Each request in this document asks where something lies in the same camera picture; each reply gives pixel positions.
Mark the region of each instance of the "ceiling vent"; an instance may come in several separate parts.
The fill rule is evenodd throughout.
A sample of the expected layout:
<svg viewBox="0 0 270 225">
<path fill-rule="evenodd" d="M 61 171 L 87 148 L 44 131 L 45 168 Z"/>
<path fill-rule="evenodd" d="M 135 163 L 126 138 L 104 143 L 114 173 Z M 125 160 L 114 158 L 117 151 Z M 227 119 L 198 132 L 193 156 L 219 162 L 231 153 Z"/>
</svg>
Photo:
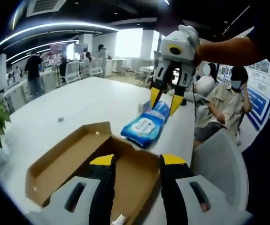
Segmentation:
<svg viewBox="0 0 270 225">
<path fill-rule="evenodd" d="M 30 0 L 26 16 L 59 11 L 66 0 Z"/>
</svg>

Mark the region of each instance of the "cardboard box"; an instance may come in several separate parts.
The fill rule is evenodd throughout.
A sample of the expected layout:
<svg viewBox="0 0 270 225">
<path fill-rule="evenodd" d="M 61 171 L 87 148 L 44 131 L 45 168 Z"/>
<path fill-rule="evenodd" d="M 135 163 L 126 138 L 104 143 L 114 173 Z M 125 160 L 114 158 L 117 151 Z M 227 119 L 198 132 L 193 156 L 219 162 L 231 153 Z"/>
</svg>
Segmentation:
<svg viewBox="0 0 270 225">
<path fill-rule="evenodd" d="M 152 193 L 160 189 L 158 157 L 135 150 L 126 141 L 111 134 L 109 122 L 81 126 L 67 136 L 27 171 L 26 196 L 38 205 L 48 205 L 50 195 L 75 176 L 96 157 L 115 154 L 115 198 L 111 221 L 121 214 L 127 225 L 134 224 L 139 213 L 149 206 Z"/>
</svg>

